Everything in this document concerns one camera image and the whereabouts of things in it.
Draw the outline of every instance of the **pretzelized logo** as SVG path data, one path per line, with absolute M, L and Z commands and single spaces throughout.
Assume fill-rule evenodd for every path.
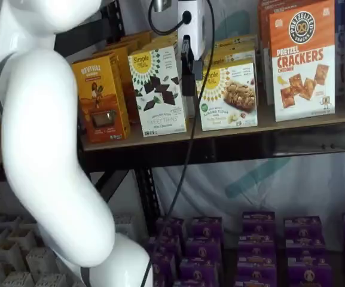
M 289 34 L 292 41 L 297 44 L 304 44 L 310 40 L 315 33 L 315 18 L 309 12 L 298 12 L 291 20 Z

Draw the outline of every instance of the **orange box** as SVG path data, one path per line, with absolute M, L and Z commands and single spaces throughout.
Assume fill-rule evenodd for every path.
M 90 142 L 125 139 L 130 123 L 114 53 L 72 64 Z
M 288 5 L 269 15 L 276 121 L 333 114 L 334 0 Z M 288 88 L 293 94 L 291 106 L 283 104 L 283 91 L 288 94 Z
M 139 40 L 139 49 L 143 48 L 143 46 L 151 43 L 152 31 L 144 31 L 136 34 L 131 34 L 127 36 L 123 36 L 120 41 L 127 41 L 137 39 Z

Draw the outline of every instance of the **purple snack box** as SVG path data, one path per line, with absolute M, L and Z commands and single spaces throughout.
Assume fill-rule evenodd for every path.
M 224 244 L 224 231 L 221 217 L 196 217 L 191 223 L 192 236 L 219 238 Z
M 322 236 L 286 238 L 285 244 L 288 257 L 323 255 L 326 251 L 325 240 Z
M 286 237 L 313 237 L 322 235 L 322 223 L 318 216 L 293 217 L 284 219 Z
M 276 287 L 276 282 L 264 278 L 251 278 L 247 276 L 237 276 L 234 287 Z
M 276 220 L 274 212 L 256 211 L 243 212 L 243 232 L 254 232 L 258 234 L 276 233 Z
M 325 257 L 288 258 L 290 287 L 332 287 L 333 272 Z
M 237 260 L 237 275 L 253 279 L 265 278 L 277 282 L 277 265 L 275 256 L 259 257 L 239 254 Z
M 217 263 L 203 258 L 184 258 L 180 263 L 180 277 L 184 280 L 204 281 L 219 287 Z
M 154 253 L 152 256 L 152 268 L 154 274 L 164 276 L 167 286 L 172 285 L 176 279 L 176 263 L 173 253 Z
M 159 218 L 156 221 L 156 229 L 159 232 L 163 229 L 163 218 Z M 167 227 L 163 232 L 164 236 L 179 236 L 180 242 L 183 243 L 187 238 L 187 225 L 184 219 L 180 218 L 170 218 L 167 223 Z
M 196 280 L 177 280 L 174 282 L 173 287 L 207 287 L 209 285 L 204 281 Z
M 239 236 L 237 244 L 241 253 L 253 255 L 274 255 L 276 246 L 271 234 L 251 234 L 245 233 Z

